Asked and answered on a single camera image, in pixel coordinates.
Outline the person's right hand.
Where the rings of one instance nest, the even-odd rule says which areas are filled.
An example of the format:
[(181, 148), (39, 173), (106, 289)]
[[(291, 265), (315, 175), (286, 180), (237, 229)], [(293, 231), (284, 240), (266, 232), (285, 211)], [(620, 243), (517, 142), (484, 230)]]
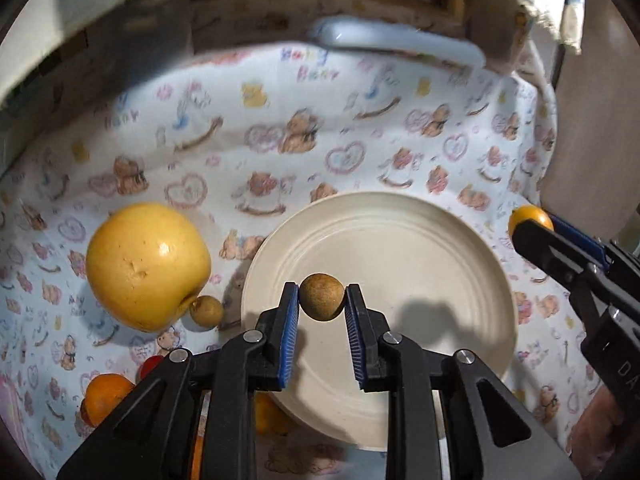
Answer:
[(567, 440), (570, 460), (583, 479), (600, 474), (614, 452), (615, 430), (623, 422), (623, 411), (611, 391), (601, 386)]

